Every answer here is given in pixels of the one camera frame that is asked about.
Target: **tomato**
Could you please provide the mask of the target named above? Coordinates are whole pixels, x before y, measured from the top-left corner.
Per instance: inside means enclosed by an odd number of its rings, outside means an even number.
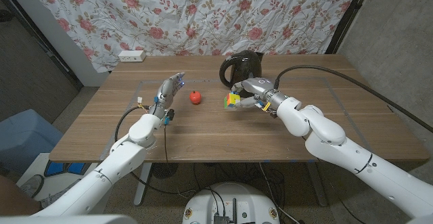
[[[189,99],[194,105],[198,105],[202,101],[202,95],[198,91],[192,91],[189,94]]]

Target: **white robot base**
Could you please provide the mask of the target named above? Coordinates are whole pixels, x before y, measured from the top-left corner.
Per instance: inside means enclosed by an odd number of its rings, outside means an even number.
[[[210,190],[198,192],[185,207],[182,224],[279,224],[274,203],[256,188],[236,182],[215,183],[210,188],[214,191],[216,202]]]

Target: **colorful cube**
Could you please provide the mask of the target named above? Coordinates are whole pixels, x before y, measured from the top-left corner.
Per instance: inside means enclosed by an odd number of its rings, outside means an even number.
[[[229,93],[227,97],[224,97],[224,108],[232,108],[236,103],[241,101],[241,97],[234,93]]]

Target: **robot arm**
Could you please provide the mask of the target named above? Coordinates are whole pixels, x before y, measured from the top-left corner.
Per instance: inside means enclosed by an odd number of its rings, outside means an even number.
[[[145,151],[155,145],[154,131],[162,125],[166,109],[183,86],[181,72],[166,79],[157,92],[155,104],[110,149],[110,155],[52,205],[35,217],[88,214],[107,191],[145,160]]]
[[[247,79],[231,90],[242,89],[254,93],[254,98],[262,102],[258,104],[268,105],[267,112],[276,111],[292,135],[302,137],[312,129],[305,146],[315,157],[352,172],[412,218],[433,214],[433,186],[347,138],[343,128],[324,117],[317,107],[301,109],[300,101],[274,90],[272,83],[263,78]]]

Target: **power strip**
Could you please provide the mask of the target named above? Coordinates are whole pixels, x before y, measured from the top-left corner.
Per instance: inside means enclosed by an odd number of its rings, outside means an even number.
[[[121,62],[142,62],[146,54],[144,51],[122,51],[118,57]]]

